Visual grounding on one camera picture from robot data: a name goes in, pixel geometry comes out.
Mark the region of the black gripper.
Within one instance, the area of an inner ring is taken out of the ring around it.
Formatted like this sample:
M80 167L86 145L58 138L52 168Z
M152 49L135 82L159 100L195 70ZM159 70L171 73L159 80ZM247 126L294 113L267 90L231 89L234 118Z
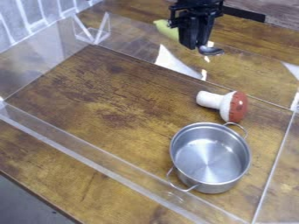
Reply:
M179 26L179 41L188 49L207 45L215 18L223 16L223 3L224 0L176 0L168 7L168 26ZM176 16L178 11L188 17Z

